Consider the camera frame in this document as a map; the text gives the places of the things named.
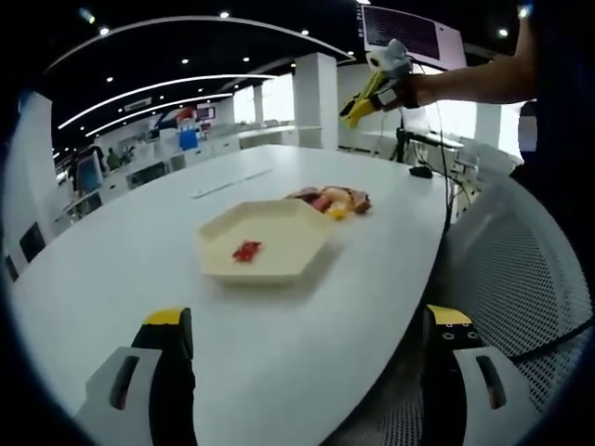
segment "screen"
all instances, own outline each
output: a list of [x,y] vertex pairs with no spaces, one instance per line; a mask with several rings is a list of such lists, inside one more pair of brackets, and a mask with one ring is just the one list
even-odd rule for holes
[[196,109],[196,121],[205,121],[207,119],[215,119],[215,107]]
[[467,66],[459,31],[433,20],[383,7],[362,7],[364,49],[377,51],[401,41],[418,61],[445,70]]

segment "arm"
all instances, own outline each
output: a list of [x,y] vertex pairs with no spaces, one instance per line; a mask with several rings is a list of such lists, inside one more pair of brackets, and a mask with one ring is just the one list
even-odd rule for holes
[[[420,106],[455,99],[506,104],[536,96],[535,42],[529,23],[521,20],[514,56],[500,57],[479,67],[437,75],[415,75],[411,82]],[[402,104],[391,104],[390,109]]]

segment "desk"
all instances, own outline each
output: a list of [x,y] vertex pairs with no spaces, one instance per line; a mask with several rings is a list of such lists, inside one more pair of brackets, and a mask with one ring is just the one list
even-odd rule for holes
[[302,147],[320,149],[322,147],[321,130],[322,127],[320,126],[296,127],[294,125],[283,125],[247,130],[233,137],[239,140],[240,149],[250,149],[265,144],[301,145]]
[[453,141],[452,139],[448,138],[440,138],[440,135],[434,135],[433,133],[426,133],[424,135],[411,135],[412,139],[415,139],[420,142],[427,142],[438,147],[440,147],[441,144],[444,145],[447,149],[463,149],[465,147],[460,142]]
[[[226,288],[201,275],[201,224],[239,202],[328,184],[366,190],[374,207],[337,223],[303,280]],[[399,345],[444,219],[443,179],[412,177],[406,165],[286,146],[239,151],[132,190],[58,237],[14,284],[15,321],[74,414],[86,380],[148,314],[187,306],[198,444],[316,446]]]

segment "snack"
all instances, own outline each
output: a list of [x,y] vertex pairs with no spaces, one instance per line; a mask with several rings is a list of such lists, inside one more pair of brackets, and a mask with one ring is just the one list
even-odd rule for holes
[[235,258],[236,262],[240,263],[251,262],[255,255],[258,254],[258,251],[260,251],[261,245],[262,242],[251,242],[244,240],[240,247],[233,253],[233,258]]
[[285,198],[303,200],[335,220],[342,220],[350,213],[365,214],[372,207],[368,194],[364,191],[338,186],[328,186],[321,190],[305,188]]

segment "red object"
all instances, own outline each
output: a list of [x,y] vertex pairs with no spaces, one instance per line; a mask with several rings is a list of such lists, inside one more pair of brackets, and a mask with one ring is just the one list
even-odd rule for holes
[[313,202],[310,203],[310,205],[316,209],[317,211],[322,212],[323,214],[326,212],[326,210],[331,207],[331,204],[333,202],[327,198],[324,197],[323,195],[319,196],[316,200],[314,200]]
[[242,242],[240,247],[233,253],[233,258],[236,262],[251,262],[258,251],[260,251],[261,242],[250,242],[248,240]]
[[182,109],[177,115],[177,121],[183,121],[184,119],[191,119],[194,117],[194,110],[192,107],[186,107]]

